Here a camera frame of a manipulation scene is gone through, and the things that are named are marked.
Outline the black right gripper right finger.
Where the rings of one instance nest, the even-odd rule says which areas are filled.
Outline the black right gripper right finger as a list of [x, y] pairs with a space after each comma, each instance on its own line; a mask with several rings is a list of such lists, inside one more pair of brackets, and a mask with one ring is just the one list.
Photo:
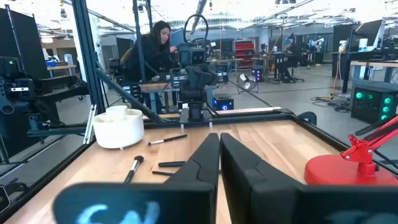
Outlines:
[[397, 223], [397, 188], [305, 185], [228, 133], [221, 173], [233, 223]]

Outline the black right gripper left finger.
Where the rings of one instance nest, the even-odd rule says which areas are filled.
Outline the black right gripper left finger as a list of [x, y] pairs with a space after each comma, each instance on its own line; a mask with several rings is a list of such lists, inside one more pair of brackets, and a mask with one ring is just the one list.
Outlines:
[[215, 223], [220, 139], [209, 134], [161, 184], [71, 185], [53, 203], [57, 223]]

